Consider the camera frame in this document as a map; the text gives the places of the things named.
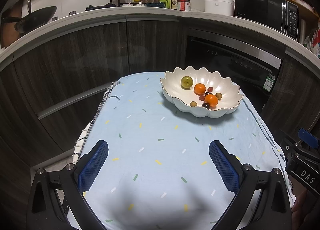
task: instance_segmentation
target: wok handle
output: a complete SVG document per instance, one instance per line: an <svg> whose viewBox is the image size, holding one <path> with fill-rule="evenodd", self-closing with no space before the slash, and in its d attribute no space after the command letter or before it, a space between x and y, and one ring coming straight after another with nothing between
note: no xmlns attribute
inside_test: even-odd
<svg viewBox="0 0 320 230"><path fill-rule="evenodd" d="M28 13L31 14L31 0L27 0Z"/></svg>
<svg viewBox="0 0 320 230"><path fill-rule="evenodd" d="M13 17L13 16L8 16L8 17L4 17L2 18L2 21L4 23L16 23L16 22L20 22L21 18L19 17Z"/></svg>

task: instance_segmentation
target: blue gripper pad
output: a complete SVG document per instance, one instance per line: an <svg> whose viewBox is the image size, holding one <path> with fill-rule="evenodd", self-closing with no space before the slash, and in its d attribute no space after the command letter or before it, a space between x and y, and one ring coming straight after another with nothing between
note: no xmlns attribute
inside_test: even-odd
<svg viewBox="0 0 320 230"><path fill-rule="evenodd" d="M108 156L108 152L108 144L105 141L102 141L100 147L89 159L83 170L79 173L78 189L80 193L88 191L91 188L95 178L97 177L102 165L104 164Z"/></svg>
<svg viewBox="0 0 320 230"><path fill-rule="evenodd" d="M209 155L227 189L236 195L243 179L241 163L234 155L229 154L218 140L210 143Z"/></svg>
<svg viewBox="0 0 320 230"><path fill-rule="evenodd" d="M308 131L304 130L303 128L299 129L298 131L298 137L304 141L306 144L308 144L313 149L318 149L319 147L319 141L318 138L313 136Z"/></svg>

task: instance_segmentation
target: bolt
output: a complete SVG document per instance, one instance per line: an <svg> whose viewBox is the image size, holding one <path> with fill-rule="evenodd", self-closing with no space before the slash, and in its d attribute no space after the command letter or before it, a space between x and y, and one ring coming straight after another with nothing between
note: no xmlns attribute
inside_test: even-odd
<svg viewBox="0 0 320 230"><path fill-rule="evenodd" d="M74 164L73 163L69 163L65 166L66 170L72 170L74 167Z"/></svg>
<svg viewBox="0 0 320 230"><path fill-rule="evenodd" d="M252 170L252 166L250 164L248 164L248 163L243 164L243 167L244 167L245 170Z"/></svg>
<svg viewBox="0 0 320 230"><path fill-rule="evenodd" d="M43 172L44 172L44 169L43 169L43 168L40 168L40 169L37 170L37 174L38 174L38 175L41 175Z"/></svg>
<svg viewBox="0 0 320 230"><path fill-rule="evenodd" d="M276 174L281 174L281 170L279 168L274 168L273 170Z"/></svg>

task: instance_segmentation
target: light blue tablecloth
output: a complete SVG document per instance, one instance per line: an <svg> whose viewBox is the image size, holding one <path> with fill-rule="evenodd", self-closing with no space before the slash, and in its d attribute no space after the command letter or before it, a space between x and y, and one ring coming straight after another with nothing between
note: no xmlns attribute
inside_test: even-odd
<svg viewBox="0 0 320 230"><path fill-rule="evenodd" d="M229 115L196 118L164 98L160 77L163 72L121 78L110 93L120 100L107 99L83 147L82 154L88 153L100 139L109 146L107 160L85 193L107 229L175 229L182 223L210 230L234 196L209 157L213 140L242 164L265 171L280 168L293 204L283 152L246 96ZM239 228L249 221L258 196L256 191ZM79 228L71 211L68 218Z"/></svg>

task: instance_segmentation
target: microwave control panel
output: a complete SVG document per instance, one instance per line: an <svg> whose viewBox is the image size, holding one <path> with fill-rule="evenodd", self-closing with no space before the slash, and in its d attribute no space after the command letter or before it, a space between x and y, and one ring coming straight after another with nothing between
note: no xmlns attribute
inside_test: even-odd
<svg viewBox="0 0 320 230"><path fill-rule="evenodd" d="M286 34L297 40L298 38L298 6L287 2L287 32Z"/></svg>

